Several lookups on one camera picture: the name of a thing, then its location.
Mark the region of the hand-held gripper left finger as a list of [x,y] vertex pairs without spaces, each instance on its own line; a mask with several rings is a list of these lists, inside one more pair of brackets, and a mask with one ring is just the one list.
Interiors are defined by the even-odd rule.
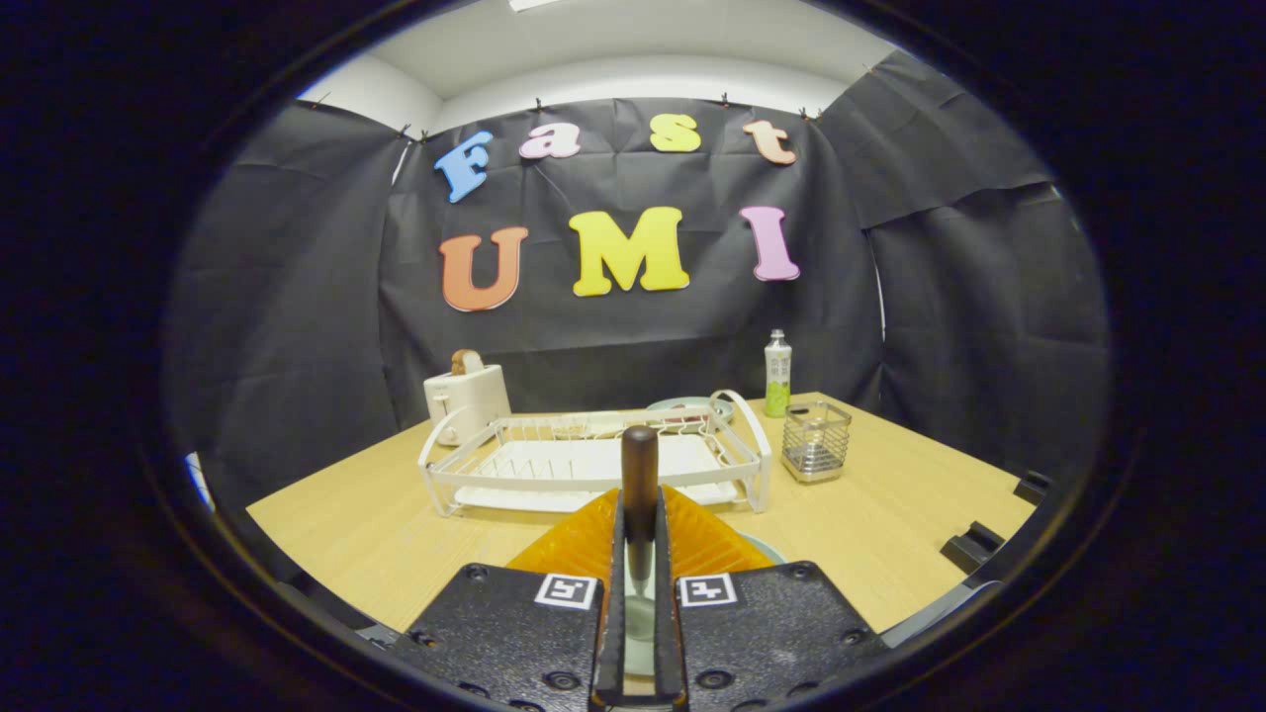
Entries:
[[461,568],[395,641],[456,696],[510,711],[601,711],[623,690],[622,492],[590,500],[506,568]]

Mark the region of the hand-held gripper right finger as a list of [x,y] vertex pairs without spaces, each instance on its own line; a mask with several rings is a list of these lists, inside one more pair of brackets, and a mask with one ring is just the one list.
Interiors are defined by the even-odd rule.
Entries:
[[817,564],[768,563],[670,486],[655,547],[655,677],[675,711],[801,703],[889,650]]

